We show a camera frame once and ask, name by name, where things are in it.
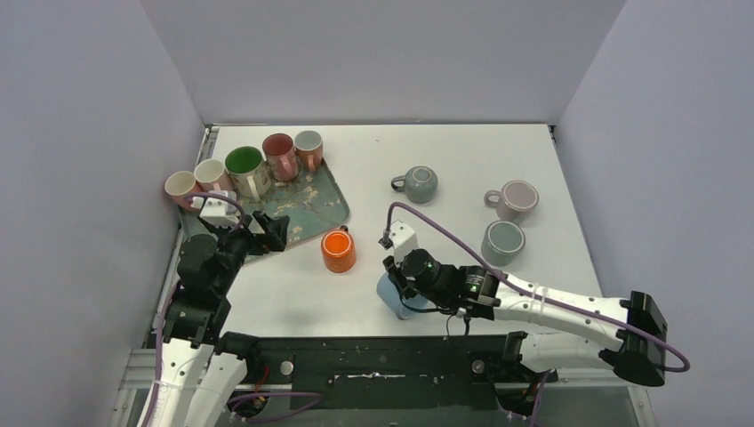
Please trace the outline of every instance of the white table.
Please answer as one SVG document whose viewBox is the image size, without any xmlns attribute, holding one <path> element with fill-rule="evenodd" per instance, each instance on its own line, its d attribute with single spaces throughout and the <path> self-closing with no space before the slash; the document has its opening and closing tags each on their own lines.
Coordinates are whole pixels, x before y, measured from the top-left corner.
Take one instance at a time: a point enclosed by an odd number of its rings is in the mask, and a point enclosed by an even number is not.
<svg viewBox="0 0 754 427">
<path fill-rule="evenodd" d="M 224 331 L 262 337 L 444 335 L 445 316 L 398 320 L 375 292 L 389 254 L 377 244 L 388 205 L 407 202 L 389 182 L 414 165 L 429 166 L 439 177 L 435 199 L 419 209 L 477 250 L 485 227 L 497 219 L 483 203 L 485 192 L 516 179 L 532 183 L 540 203 L 522 224 L 526 247 L 504 270 L 543 286 L 601 296 L 546 125 L 223 126 L 212 157 L 223 160 L 244 145 L 260 148 L 272 133 L 295 137 L 307 129 L 322 134 L 325 158 L 349 204 L 357 263 L 340 275 L 326 270 L 317 238 L 245 265 L 228 295 L 233 308 Z M 414 227 L 420 245 L 438 261 L 473 263 L 406 211 L 397 209 L 394 219 Z M 459 319 L 450 327 L 452 334 L 462 333 Z M 472 334 L 523 328 L 517 322 L 471 322 Z"/>
</svg>

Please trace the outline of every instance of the teal tray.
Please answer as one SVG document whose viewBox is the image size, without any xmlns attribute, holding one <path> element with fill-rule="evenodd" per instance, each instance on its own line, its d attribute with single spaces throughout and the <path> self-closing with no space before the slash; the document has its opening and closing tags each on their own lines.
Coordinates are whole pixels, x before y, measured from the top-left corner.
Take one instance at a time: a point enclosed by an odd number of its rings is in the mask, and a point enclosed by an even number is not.
<svg viewBox="0 0 754 427">
<path fill-rule="evenodd" d="M 287 247 L 296 246 L 341 226 L 350 215 L 349 205 L 325 161 L 313 173 L 299 161 L 299 170 L 299 176 L 293 181 L 274 182 L 259 202 L 240 198 L 241 205 L 248 214 L 264 211 L 273 218 L 283 215 L 291 217 Z M 198 220 L 198 213 L 181 209 L 180 224 L 184 240 L 198 234 L 210 234 Z M 251 230 L 261 232 L 256 222 L 253 222 Z M 246 260 L 264 256 L 249 256 Z"/>
</svg>

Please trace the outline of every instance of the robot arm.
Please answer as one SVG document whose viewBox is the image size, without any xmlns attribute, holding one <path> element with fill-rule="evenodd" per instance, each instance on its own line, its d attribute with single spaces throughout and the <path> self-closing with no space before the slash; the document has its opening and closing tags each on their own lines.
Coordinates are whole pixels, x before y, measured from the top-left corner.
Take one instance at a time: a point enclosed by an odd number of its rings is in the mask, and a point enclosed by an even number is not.
<svg viewBox="0 0 754 427">
<path fill-rule="evenodd" d="M 221 200 L 229 199 L 227 195 L 219 196 L 224 197 Z M 216 237 L 193 236 L 180 247 L 180 286 L 166 310 L 163 340 L 159 344 L 163 353 L 162 360 L 158 360 L 163 366 L 162 374 L 157 387 L 149 393 L 139 426 L 214 425 L 238 383 L 260 372 L 261 357 L 255 337 L 226 333 L 220 338 L 230 311 L 226 294 L 246 256 L 285 249 L 290 220 L 287 216 L 273 220 L 262 211 L 253 215 L 241 213 L 239 221 L 243 227 L 237 230 L 224 229 L 229 224 L 208 222 L 207 215 L 200 214 L 200 221 Z M 262 233 L 249 230 L 254 220 Z M 215 356 L 207 374 L 198 385 L 213 352 Z"/>
<path fill-rule="evenodd" d="M 441 311 L 466 320 L 516 320 L 557 331 L 522 335 L 515 350 L 523 367 L 535 373 L 558 367 L 607 368 L 632 383 L 664 384 L 664 349 L 613 324 L 547 303 L 564 302 L 595 312 L 664 341 L 667 324 L 651 296 L 633 292 L 628 300 L 589 297 L 502 273 L 510 283 L 532 293 L 520 294 L 482 267 L 437 262 L 419 248 L 414 230 L 405 223 L 393 222 L 388 236 L 389 241 L 382 243 L 393 249 L 393 256 L 383 263 L 402 299 L 420 294 Z"/>
</svg>

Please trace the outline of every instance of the gray wall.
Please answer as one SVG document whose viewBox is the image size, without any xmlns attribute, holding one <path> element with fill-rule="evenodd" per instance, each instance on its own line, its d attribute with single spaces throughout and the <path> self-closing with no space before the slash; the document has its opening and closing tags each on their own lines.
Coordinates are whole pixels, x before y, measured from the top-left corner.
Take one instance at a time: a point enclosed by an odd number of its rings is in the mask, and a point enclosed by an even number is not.
<svg viewBox="0 0 754 427">
<path fill-rule="evenodd" d="M 629 0 L 556 130 L 600 283 L 652 294 L 691 359 L 662 426 L 754 425 L 752 16 Z"/>
<path fill-rule="evenodd" d="M 0 425 L 106 425 L 202 124 L 138 1 L 0 7 Z"/>
<path fill-rule="evenodd" d="M 207 123 L 554 123 L 625 0 L 141 0 Z"/>
</svg>

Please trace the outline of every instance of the cable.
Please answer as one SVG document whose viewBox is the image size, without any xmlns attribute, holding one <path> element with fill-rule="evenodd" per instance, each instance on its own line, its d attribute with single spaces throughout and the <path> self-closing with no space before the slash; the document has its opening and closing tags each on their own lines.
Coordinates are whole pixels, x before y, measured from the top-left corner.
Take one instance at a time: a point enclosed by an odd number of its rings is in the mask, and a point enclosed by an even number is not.
<svg viewBox="0 0 754 427">
<path fill-rule="evenodd" d="M 206 192 L 198 192 L 198 193 L 188 193 L 184 199 L 187 201 L 191 201 L 194 197 L 201 197 L 204 200 L 207 198 L 216 198 L 218 200 L 222 200 L 223 202 L 230 203 L 233 205 L 236 209 L 238 209 L 238 213 L 241 214 L 241 219 L 236 222 L 236 224 L 230 229 L 229 233 L 236 232 L 236 230 L 239 230 L 241 226 L 243 225 L 244 220 L 246 219 L 246 211 L 241 206 L 240 203 L 238 203 L 236 200 L 233 200 L 230 197 L 221 196 L 220 194 L 214 194 L 214 193 L 206 193 Z"/>
<path fill-rule="evenodd" d="M 235 412 L 236 409 L 238 408 L 238 406 L 241 403 L 246 402 L 247 400 L 251 400 L 251 399 L 255 399 L 255 398 L 274 398 L 274 397 L 279 397 L 279 398 L 284 398 L 284 397 L 288 397 L 288 398 L 298 398 L 298 397 L 304 397 L 304 398 L 306 398 L 306 397 L 311 397 L 311 398 L 316 398 L 316 399 L 312 400 L 308 404 L 306 404 L 306 405 L 304 405 L 304 406 L 302 406 L 302 407 L 300 407 L 300 408 L 298 408 L 298 409 L 296 409 L 293 412 L 288 413 L 288 414 L 276 415 L 276 416 L 271 416 L 269 418 L 262 418 L 262 419 L 247 418 L 245 421 L 247 423 L 271 423 L 273 421 L 283 420 L 285 418 L 289 418 L 291 416 L 298 415 L 298 414 L 306 411 L 307 409 L 313 407 L 314 405 L 316 405 L 317 403 L 321 402 L 325 398 L 324 395 L 321 395 L 319 393 L 311 393 L 311 392 L 308 392 L 308 391 L 286 391 L 286 392 L 279 392 L 279 393 L 246 393 L 243 396 L 238 396 L 237 398 L 233 398 L 233 399 L 229 400 L 228 404 L 236 403 L 232 407 L 232 409 L 231 409 L 233 412 Z"/>
<path fill-rule="evenodd" d="M 264 376 L 261 378 L 261 380 L 254 386 L 254 392 L 258 392 L 259 388 L 264 384 L 264 382 L 267 381 L 267 378 L 269 377 L 269 365 L 264 366 Z"/>
<path fill-rule="evenodd" d="M 152 421 L 152 413 L 155 411 L 155 405 L 157 403 L 157 395 L 159 394 L 159 383 L 157 383 L 163 375 L 163 324 L 164 318 L 167 314 L 167 308 L 170 305 L 172 296 L 175 294 L 176 289 L 180 286 L 180 281 L 168 291 L 165 296 L 165 301 L 160 314 L 157 317 L 157 328 L 155 331 L 155 382 L 152 384 L 152 394 L 149 397 L 149 403 L 147 404 L 147 413 L 144 416 L 144 421 L 141 422 L 141 427 L 148 427 Z"/>
<path fill-rule="evenodd" d="M 547 383 L 547 377 L 549 377 L 549 373 L 550 372 L 552 372 L 552 371 L 547 371 L 547 372 L 544 373 L 544 375 L 542 376 L 542 379 L 540 380 L 540 385 L 539 385 L 539 387 L 537 387 L 537 397 L 534 398 L 534 408 L 532 410 L 532 418 L 529 421 L 529 427 L 534 427 L 535 425 L 537 425 L 537 423 L 536 423 L 536 420 L 537 420 L 537 411 L 539 411 L 539 409 L 540 409 L 541 395 L 542 395 L 542 392 L 543 392 L 543 389 L 544 389 L 544 385 Z"/>
<path fill-rule="evenodd" d="M 471 318 L 469 316 L 463 317 L 463 336 L 469 336 L 469 331 L 471 330 Z"/>
<path fill-rule="evenodd" d="M 384 240 L 389 239 L 390 224 L 392 223 L 392 219 L 393 219 L 393 209 L 395 209 L 396 207 L 401 207 L 401 208 L 405 209 L 409 213 L 411 213 L 411 214 L 415 215 L 416 217 L 418 217 L 420 220 L 426 222 L 433 229 L 439 231 L 445 237 L 451 239 L 456 245 L 460 246 L 461 249 L 463 249 L 469 255 L 471 255 L 471 257 L 474 258 L 475 261 L 479 262 L 479 265 L 481 265 L 487 271 L 489 271 L 490 274 L 492 274 L 493 276 L 495 276 L 495 278 L 497 278 L 505 286 L 509 287 L 510 289 L 513 289 L 514 291 L 518 292 L 519 294 L 523 294 L 523 295 L 528 296 L 529 298 L 534 298 L 536 300 L 542 301 L 542 296 L 541 295 L 539 295 L 539 294 L 533 294 L 532 292 L 527 291 L 523 287 L 519 287 L 519 286 L 516 286 L 516 285 L 510 283 L 498 270 L 494 269 L 493 266 L 491 266 L 489 263 L 487 263 L 487 261 L 484 260 L 484 258 L 482 258 L 479 254 L 477 254 L 476 252 L 474 252 L 473 249 L 471 249 L 468 245 L 466 245 L 465 243 L 463 243 L 453 233 L 451 233 L 450 231 L 444 229 L 440 224 L 432 221 L 427 215 L 425 215 L 425 214 L 417 211 L 416 209 L 414 209 L 413 207 L 411 207 L 411 206 L 409 206 L 409 205 L 407 205 L 405 203 L 393 202 L 393 203 L 390 204 L 390 208 L 388 208 L 388 226 L 384 230 L 383 235 L 382 235 L 382 238 Z M 595 318 L 597 320 L 601 320 L 601 321 L 609 323 L 611 325 L 618 326 L 618 327 L 620 327 L 622 329 L 626 329 L 627 331 L 632 332 L 634 334 L 637 334 L 637 335 L 641 336 L 642 338 L 648 340 L 649 342 L 653 342 L 653 343 L 657 344 L 658 346 L 660 346 L 661 348 L 669 351 L 675 357 L 677 357 L 681 361 L 681 363 L 683 364 L 683 366 L 681 366 L 681 367 L 660 367 L 660 369 L 662 369 L 663 371 L 666 371 L 666 372 L 686 372 L 686 371 L 688 371 L 691 368 L 691 363 L 688 361 L 688 358 L 683 355 L 683 353 L 681 353 L 679 350 L 677 350 L 672 345 L 669 345 L 665 341 L 661 340 L 660 338 L 657 338 L 656 336 L 654 336 L 652 334 L 648 334 L 647 332 L 642 331 L 641 329 L 639 329 L 639 328 L 637 328 L 635 326 L 629 325 L 629 324 L 627 324 L 625 322 L 621 322 L 620 320 L 615 320 L 613 318 L 609 318 L 608 316 L 604 316 L 602 314 L 597 314 L 597 313 L 593 313 L 593 312 L 588 311 L 588 310 L 580 309 L 580 308 L 575 307 L 575 306 L 573 306 L 571 304 L 566 304 L 565 302 L 560 302 L 560 301 L 557 301 L 557 300 L 548 299 L 547 303 L 551 304 L 551 305 L 554 305 L 556 307 L 559 307 L 561 309 L 564 309 L 564 310 L 572 311 L 572 312 L 574 312 L 576 314 L 580 314 L 582 316 L 587 316 L 587 317 L 590 317 L 590 318 Z"/>
</svg>

